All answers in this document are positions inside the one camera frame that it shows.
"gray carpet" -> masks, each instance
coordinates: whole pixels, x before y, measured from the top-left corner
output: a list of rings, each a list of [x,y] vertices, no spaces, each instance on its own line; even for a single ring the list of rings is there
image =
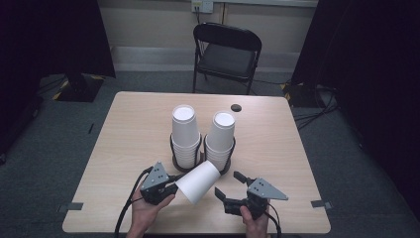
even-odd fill
[[[45,78],[42,85],[59,78]],[[259,72],[253,91],[282,96],[273,83],[290,78],[291,73]],[[57,84],[43,88],[45,102],[38,117],[0,167],[0,237],[112,237],[65,234],[61,229],[65,213],[57,209],[73,198],[114,95],[123,90],[190,92],[191,84],[190,71],[117,72],[116,79],[106,78],[93,103],[54,101],[57,87],[48,89]],[[200,79],[197,88],[201,93],[246,91],[237,82],[212,77],[207,82]],[[293,108],[292,112],[307,115],[320,110]],[[360,150],[354,129],[340,111],[319,117],[300,135],[321,196],[334,205],[327,211],[332,230],[319,237],[420,237],[418,221],[385,172]]]

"wall outlet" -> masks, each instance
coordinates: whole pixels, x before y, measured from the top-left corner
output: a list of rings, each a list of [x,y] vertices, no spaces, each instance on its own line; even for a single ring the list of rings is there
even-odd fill
[[[191,12],[195,13],[197,10],[200,13],[213,13],[213,2],[191,0]]]

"chair backrest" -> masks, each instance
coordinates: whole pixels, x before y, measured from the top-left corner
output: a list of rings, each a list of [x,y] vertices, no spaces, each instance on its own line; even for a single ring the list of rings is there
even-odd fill
[[[254,52],[260,52],[263,46],[262,41],[255,33],[218,23],[197,25],[193,34],[197,48],[199,48],[199,42]]]

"black folding chair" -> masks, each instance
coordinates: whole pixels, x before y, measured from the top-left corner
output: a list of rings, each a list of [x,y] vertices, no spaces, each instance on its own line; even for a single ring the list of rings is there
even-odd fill
[[[258,66],[262,41],[253,32],[217,23],[203,23],[194,28],[195,63],[192,92],[197,72],[247,82],[250,94]]]

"white paper cup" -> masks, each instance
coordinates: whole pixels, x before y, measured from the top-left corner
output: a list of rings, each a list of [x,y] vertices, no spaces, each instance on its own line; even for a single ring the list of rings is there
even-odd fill
[[[217,152],[226,152],[232,147],[235,132],[235,117],[228,111],[217,112],[207,134],[208,146]]]
[[[211,162],[206,161],[179,179],[175,184],[191,203],[197,204],[219,177],[220,173],[217,168]]]
[[[176,106],[172,111],[172,141],[179,147],[191,147],[199,138],[194,108]]]

